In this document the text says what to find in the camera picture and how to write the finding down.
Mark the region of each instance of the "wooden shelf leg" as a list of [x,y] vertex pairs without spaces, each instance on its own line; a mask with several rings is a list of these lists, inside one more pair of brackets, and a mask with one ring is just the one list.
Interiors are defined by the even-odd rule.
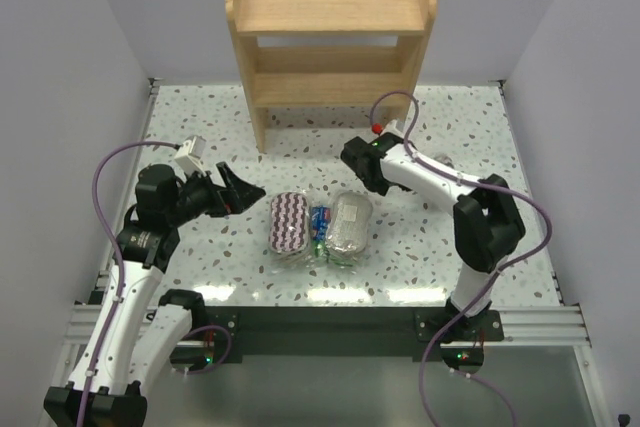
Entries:
[[251,126],[253,127],[253,135],[256,138],[256,147],[258,152],[264,154],[266,152],[267,138],[266,130],[269,127],[269,111],[268,109],[256,109],[251,102],[247,102],[249,108],[249,116],[251,117]]
[[407,109],[403,105],[387,105],[381,106],[376,111],[376,122],[382,126],[386,126],[393,119],[402,119],[406,117]]
[[405,120],[407,118],[407,114],[409,113],[410,103],[411,103],[410,101],[403,102],[402,104],[387,107],[388,112],[385,113],[385,115],[389,117],[389,120],[392,120],[392,119]]

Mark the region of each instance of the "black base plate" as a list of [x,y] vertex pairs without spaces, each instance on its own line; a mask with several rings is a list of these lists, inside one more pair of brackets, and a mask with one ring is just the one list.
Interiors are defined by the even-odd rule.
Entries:
[[[296,355],[333,357],[410,357],[420,360],[437,326],[443,325],[442,307],[207,307],[209,320],[229,330],[233,348],[229,363],[245,355]],[[458,332],[447,341],[479,339],[502,341],[500,314],[488,310],[472,330]],[[214,360],[226,348],[224,334],[217,333]],[[175,364],[202,358],[202,348],[174,351]],[[428,360],[442,359],[440,346]]]

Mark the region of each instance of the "gray floor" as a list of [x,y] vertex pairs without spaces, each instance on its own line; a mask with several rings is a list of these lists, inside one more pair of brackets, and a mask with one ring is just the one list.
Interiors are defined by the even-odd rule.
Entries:
[[[573,349],[499,348],[482,377],[515,406],[520,427],[593,427]],[[168,372],[149,397],[147,424],[176,426],[430,425],[408,359],[248,357],[205,376]],[[430,364],[427,391],[443,427],[509,427],[486,388]]]
[[[497,173],[526,191],[522,165],[497,87],[419,86],[419,121],[411,139],[427,154],[448,154],[469,174]],[[370,195],[374,212],[369,246],[354,269],[322,262],[283,266],[269,255],[270,197],[302,191],[329,205],[341,190],[367,193],[339,155],[357,135],[373,140],[366,109],[271,109],[267,153],[255,148],[240,85],[165,86],[160,89],[147,137],[181,142],[188,135],[208,144],[203,162],[226,161],[242,179],[263,186],[267,198],[229,219],[202,216],[180,231],[151,305],[167,289],[200,292],[209,305],[395,306],[443,305],[461,261],[453,223],[430,199],[399,189]],[[171,149],[143,149],[139,167],[171,161]],[[538,220],[518,203],[527,235],[517,253],[538,245]],[[494,306],[557,306],[553,268],[545,252],[509,269],[492,293]]]

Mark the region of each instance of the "wooden shelf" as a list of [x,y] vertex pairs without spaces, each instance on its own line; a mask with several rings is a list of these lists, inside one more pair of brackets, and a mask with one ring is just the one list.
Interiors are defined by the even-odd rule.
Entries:
[[257,74],[253,105],[268,107],[363,106],[402,88],[401,74]]
[[[436,0],[225,0],[258,150],[266,149],[269,108],[369,107],[391,90],[413,91],[436,8]],[[322,36],[333,45],[297,39],[307,45],[261,47],[259,36]],[[338,36],[397,40],[345,46],[336,45]],[[394,96],[383,105],[387,119],[404,118],[409,100]]]
[[420,35],[418,0],[240,0],[240,35]]

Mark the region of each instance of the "metal frame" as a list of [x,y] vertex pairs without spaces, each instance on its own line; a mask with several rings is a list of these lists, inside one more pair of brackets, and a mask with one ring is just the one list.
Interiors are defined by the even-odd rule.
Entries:
[[[252,355],[408,357],[417,361],[438,330],[432,324],[441,325],[444,321],[442,307],[211,306],[206,311],[211,322],[227,328],[235,339],[227,363],[242,362],[245,356]],[[153,314],[149,310],[145,315],[145,335],[153,328],[148,320]],[[81,319],[78,329],[76,317]],[[74,315],[74,319],[71,333],[76,341],[84,342],[99,318],[92,310],[91,314]],[[494,310],[486,312],[477,325],[465,329],[459,329],[455,335],[469,340],[469,345],[479,339],[479,333],[475,332],[480,330],[486,342],[504,340],[501,317]],[[222,349],[216,347],[216,352],[222,353],[226,338],[216,333],[215,341],[222,344]],[[179,362],[204,355],[203,351],[200,342],[179,344],[171,358]],[[434,349],[429,360],[441,359],[441,349]]]
[[[173,84],[166,79],[151,80],[150,96],[145,112],[145,123],[140,138],[144,137],[147,130],[159,86],[162,85]],[[137,160],[133,164],[132,169],[135,169],[136,165]],[[123,192],[119,203],[118,219],[122,218],[127,200],[133,189],[133,182],[135,181],[135,175],[133,175],[133,173],[132,170],[129,185]],[[107,246],[104,256],[101,259],[102,262],[99,264],[100,271],[96,283],[96,289],[98,291],[103,290],[107,284],[108,271],[106,268],[111,254],[110,246]],[[558,296],[562,301],[559,289]],[[596,427],[615,426],[614,417],[611,415],[611,411],[605,401],[604,390],[597,375],[591,351],[591,342],[580,307],[506,307],[497,308],[497,310],[500,312],[505,340],[501,342],[485,342],[486,347],[573,347]],[[82,353],[84,346],[86,346],[89,341],[99,311],[99,305],[78,305],[73,308],[50,385],[65,385],[75,366],[78,355]],[[148,315],[145,316],[146,318],[140,329],[140,335],[148,328],[154,311],[155,308],[148,309]],[[178,344],[178,347],[201,346],[202,342],[199,341],[183,341]],[[469,346],[471,346],[470,342],[452,342],[442,347],[460,348]],[[44,410],[42,411],[38,427],[53,427],[53,423]]]
[[[147,310],[140,335],[149,327],[151,323],[149,319],[152,318],[155,310],[151,307]],[[589,347],[591,345],[579,307],[507,307],[497,310],[502,318],[505,340],[485,342],[487,347]],[[75,306],[65,333],[65,343],[86,345],[99,312],[98,305]],[[198,341],[185,341],[180,342],[178,347],[200,345],[202,343]],[[452,342],[442,347],[459,348],[471,345],[472,342]]]

